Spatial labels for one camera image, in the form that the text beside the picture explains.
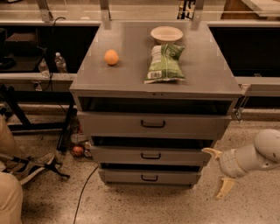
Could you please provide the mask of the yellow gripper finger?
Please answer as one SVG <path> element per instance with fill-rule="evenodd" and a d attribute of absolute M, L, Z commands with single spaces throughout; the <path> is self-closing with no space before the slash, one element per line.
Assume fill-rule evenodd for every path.
<path fill-rule="evenodd" d="M 228 178 L 228 177 L 221 177 L 220 178 L 220 188 L 219 191 L 217 192 L 215 198 L 217 200 L 221 200 L 223 198 L 225 198 L 230 191 L 233 189 L 235 185 L 235 180 L 232 178 Z"/>
<path fill-rule="evenodd" d="M 215 159 L 219 159 L 221 157 L 222 152 L 213 148 L 203 148 L 203 152 L 210 153 L 214 155 Z"/>

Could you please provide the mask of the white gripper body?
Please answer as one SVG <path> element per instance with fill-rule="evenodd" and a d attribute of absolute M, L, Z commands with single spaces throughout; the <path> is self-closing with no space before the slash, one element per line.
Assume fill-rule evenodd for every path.
<path fill-rule="evenodd" d="M 235 153 L 236 149 L 223 151 L 219 159 L 221 171 L 231 179 L 241 178 L 247 174 L 238 165 Z"/>

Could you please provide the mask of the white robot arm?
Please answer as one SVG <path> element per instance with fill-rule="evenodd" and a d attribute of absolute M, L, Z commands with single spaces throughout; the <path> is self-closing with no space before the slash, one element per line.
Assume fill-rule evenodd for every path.
<path fill-rule="evenodd" d="M 264 129 L 252 144 L 238 149 L 216 150 L 203 148 L 203 152 L 214 155 L 223 176 L 215 198 L 223 199 L 234 187 L 235 181 L 252 171 L 269 171 L 280 167 L 280 131 Z"/>

